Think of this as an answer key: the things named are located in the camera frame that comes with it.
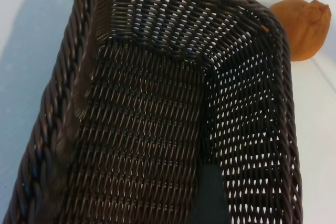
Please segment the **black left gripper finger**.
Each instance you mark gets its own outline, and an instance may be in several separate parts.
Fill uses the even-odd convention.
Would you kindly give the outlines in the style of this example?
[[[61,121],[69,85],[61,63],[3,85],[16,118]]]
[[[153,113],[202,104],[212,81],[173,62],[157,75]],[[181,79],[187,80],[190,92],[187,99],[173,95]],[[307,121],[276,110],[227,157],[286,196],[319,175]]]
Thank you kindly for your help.
[[[217,165],[203,165],[193,205],[193,223],[229,223],[227,196]]]

